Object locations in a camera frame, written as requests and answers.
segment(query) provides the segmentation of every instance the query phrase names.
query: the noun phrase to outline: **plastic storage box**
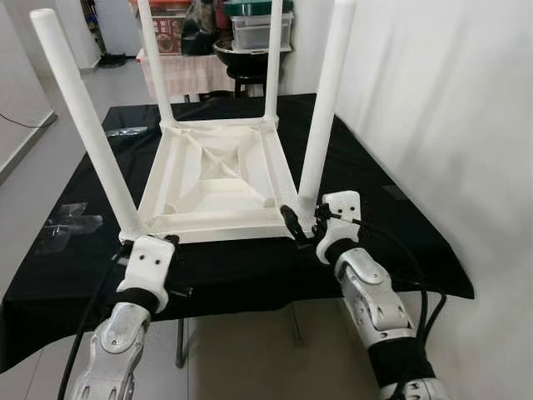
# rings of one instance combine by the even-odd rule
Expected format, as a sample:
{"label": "plastic storage box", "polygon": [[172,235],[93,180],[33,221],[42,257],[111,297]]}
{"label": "plastic storage box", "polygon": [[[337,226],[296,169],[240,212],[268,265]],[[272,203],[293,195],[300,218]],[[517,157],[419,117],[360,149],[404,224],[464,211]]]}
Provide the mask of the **plastic storage box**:
{"label": "plastic storage box", "polygon": [[[281,50],[291,47],[291,25],[294,14],[283,14],[281,23]],[[268,49],[270,14],[250,17],[231,16],[233,24],[233,50]]]}

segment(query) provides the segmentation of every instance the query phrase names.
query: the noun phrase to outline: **gray floor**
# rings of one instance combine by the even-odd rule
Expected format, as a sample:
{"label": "gray floor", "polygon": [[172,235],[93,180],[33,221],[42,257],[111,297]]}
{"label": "gray floor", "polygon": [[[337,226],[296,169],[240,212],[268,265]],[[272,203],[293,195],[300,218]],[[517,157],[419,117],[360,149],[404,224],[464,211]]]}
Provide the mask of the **gray floor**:
{"label": "gray floor", "polygon": [[[54,81],[42,83],[60,118],[0,187],[2,296],[83,155]],[[154,103],[134,62],[97,70],[86,83],[101,119],[114,105]],[[299,302],[296,315],[303,347],[295,346],[287,308],[191,318],[186,324],[189,358],[182,370],[174,366],[177,323],[154,323],[136,372],[134,399],[377,399],[366,354],[339,303]],[[71,337],[55,342],[0,375],[0,398],[55,399],[71,344]],[[87,356],[85,340],[74,376],[82,371]]]}

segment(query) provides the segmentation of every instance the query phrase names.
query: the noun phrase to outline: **white cloth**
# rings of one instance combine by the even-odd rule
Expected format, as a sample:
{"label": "white cloth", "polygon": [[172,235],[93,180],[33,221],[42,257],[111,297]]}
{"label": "white cloth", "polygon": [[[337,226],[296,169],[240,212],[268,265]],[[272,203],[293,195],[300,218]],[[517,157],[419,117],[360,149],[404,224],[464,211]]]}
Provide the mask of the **white cloth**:
{"label": "white cloth", "polygon": [[[216,90],[233,92],[235,82],[226,74],[224,65],[215,54],[208,56],[160,56],[167,96],[173,98],[184,94],[209,93]],[[148,93],[156,98],[152,70],[144,50],[137,55],[147,81]]]}

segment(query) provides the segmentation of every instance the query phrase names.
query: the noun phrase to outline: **black table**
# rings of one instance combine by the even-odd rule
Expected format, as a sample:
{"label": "black table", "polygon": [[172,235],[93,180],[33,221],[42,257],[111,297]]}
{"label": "black table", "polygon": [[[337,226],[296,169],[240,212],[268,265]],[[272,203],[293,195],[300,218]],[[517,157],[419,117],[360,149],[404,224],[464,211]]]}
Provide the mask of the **black table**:
{"label": "black table", "polygon": [[[314,95],[280,97],[279,136],[292,177],[299,184],[311,124]],[[262,114],[264,98],[213,99],[172,106],[182,119],[251,118]],[[148,126],[144,135],[110,138],[113,151],[138,205],[161,136],[155,106],[113,107],[105,129]],[[362,218],[401,238],[412,250],[429,283],[447,293],[473,298],[474,291],[446,240],[416,209],[339,119],[333,123],[321,191],[353,189],[361,194]],[[80,162],[52,214],[62,205],[87,202],[86,214],[104,220],[94,234],[72,237],[59,253],[36,255],[37,241],[12,280],[0,313],[0,372],[43,346],[76,332],[82,311],[110,257],[119,247],[119,227],[87,156]],[[394,243],[361,231],[361,242],[393,274],[410,271],[409,260]],[[117,267],[103,290],[114,293],[124,274]],[[409,290],[398,281],[395,290]],[[171,267],[167,289],[192,287],[191,298],[171,295],[156,320],[208,314],[261,311],[290,302],[340,295],[331,269],[312,249],[298,251],[288,238],[195,243],[180,246],[179,263]],[[101,299],[87,330],[102,316]]]}

